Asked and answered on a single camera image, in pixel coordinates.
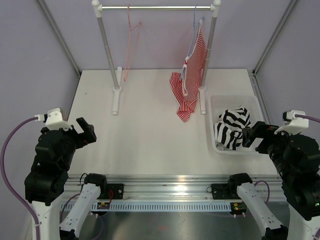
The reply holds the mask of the black white striped tank top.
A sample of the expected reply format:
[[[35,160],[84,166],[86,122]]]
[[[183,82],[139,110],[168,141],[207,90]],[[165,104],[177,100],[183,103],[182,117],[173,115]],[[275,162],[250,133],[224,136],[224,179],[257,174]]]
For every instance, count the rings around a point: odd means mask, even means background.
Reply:
[[[242,130],[250,126],[250,113],[245,107],[226,109],[213,125],[216,148],[220,151],[236,151],[243,143]]]

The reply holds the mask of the pink wire hanger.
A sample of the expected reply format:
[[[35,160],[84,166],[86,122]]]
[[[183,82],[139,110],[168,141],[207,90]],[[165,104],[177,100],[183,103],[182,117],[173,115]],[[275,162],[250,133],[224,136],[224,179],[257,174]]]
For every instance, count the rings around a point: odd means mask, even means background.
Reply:
[[[126,51],[126,58],[125,58],[125,67],[124,67],[124,75],[123,80],[124,82],[127,81],[129,76],[129,71],[131,69],[131,65],[136,54],[139,38],[142,28],[142,23],[139,21],[136,24],[132,24],[131,21],[131,5],[127,5],[127,20],[128,20],[128,41],[127,41],[127,51]]]

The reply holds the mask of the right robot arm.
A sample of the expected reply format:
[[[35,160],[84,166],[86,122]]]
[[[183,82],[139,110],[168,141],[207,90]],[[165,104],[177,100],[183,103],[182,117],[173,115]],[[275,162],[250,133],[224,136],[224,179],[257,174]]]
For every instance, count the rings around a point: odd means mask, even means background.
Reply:
[[[240,198],[257,223],[263,240],[318,240],[320,238],[320,147],[315,139],[289,133],[258,121],[242,130],[245,148],[261,139],[256,151],[268,155],[281,180],[288,203],[289,226],[284,226],[257,195],[246,173],[231,175],[227,193]]]

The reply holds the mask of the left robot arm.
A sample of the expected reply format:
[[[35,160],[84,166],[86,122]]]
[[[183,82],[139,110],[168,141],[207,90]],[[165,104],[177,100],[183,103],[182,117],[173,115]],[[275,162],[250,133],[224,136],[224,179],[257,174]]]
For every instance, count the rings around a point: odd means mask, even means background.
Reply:
[[[25,198],[32,210],[35,240],[79,239],[94,201],[108,194],[106,176],[88,174],[71,211],[63,221],[60,220],[59,207],[75,151],[97,140],[93,125],[82,117],[76,122],[82,128],[81,133],[73,125],[68,130],[46,126],[38,138],[31,171],[24,181]]]

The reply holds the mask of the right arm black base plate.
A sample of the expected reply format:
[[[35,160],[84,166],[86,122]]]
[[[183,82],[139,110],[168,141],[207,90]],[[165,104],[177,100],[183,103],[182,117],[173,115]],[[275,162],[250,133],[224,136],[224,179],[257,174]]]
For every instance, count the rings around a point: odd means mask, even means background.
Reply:
[[[240,200],[236,190],[230,188],[227,183],[213,183],[206,188],[214,200]]]

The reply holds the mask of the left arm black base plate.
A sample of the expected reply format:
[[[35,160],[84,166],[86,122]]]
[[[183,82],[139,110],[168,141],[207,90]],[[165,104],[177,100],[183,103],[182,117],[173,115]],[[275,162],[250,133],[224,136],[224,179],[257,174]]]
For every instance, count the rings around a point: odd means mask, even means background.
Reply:
[[[122,200],[124,196],[124,184],[108,183],[106,190],[103,190],[98,200]]]

